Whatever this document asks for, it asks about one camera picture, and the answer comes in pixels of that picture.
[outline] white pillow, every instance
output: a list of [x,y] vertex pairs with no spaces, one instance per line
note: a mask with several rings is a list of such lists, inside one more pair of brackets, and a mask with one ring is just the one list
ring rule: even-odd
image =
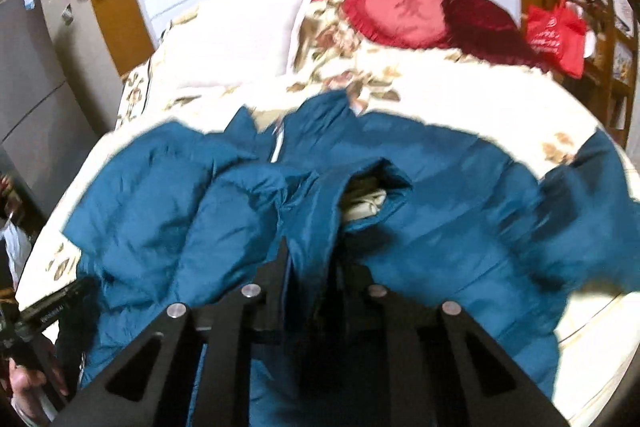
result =
[[152,57],[149,97],[293,71],[311,0],[206,0],[174,20]]

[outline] human hand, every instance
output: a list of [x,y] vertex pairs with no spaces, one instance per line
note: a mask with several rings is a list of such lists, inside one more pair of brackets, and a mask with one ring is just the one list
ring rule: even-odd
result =
[[[68,390],[62,370],[56,361],[55,348],[48,340],[46,340],[46,343],[47,352],[50,356],[49,363],[56,380],[53,385],[60,390],[63,396],[67,396]],[[37,390],[45,383],[47,383],[47,377],[41,371],[27,369],[24,366],[16,365],[13,359],[9,360],[9,384],[14,395],[12,400],[14,407],[19,409],[18,413],[22,413],[22,415],[40,426],[49,424],[49,419],[42,409],[40,398],[37,394]]]

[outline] red plastic bag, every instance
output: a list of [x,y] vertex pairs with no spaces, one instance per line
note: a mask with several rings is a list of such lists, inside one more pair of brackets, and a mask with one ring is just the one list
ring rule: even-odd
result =
[[584,73],[587,23],[560,0],[553,11],[529,7],[527,42],[552,67],[574,78]]

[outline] refrigerator door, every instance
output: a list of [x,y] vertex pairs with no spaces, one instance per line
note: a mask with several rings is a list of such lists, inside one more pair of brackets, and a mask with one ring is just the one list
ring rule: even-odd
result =
[[2,147],[30,188],[33,202],[49,216],[96,140],[65,83],[20,122]]
[[40,0],[3,0],[0,164],[49,216],[97,142],[66,83]]
[[0,27],[0,140],[3,140],[66,79],[47,31],[40,0],[1,0]]

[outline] red velvet pillow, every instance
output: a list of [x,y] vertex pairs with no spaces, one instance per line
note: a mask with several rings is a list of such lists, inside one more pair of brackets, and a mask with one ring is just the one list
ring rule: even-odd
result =
[[442,0],[452,48],[492,64],[548,66],[527,44],[511,16],[490,0]]
[[446,41],[442,0],[345,0],[342,10],[354,28],[378,44],[416,50]]

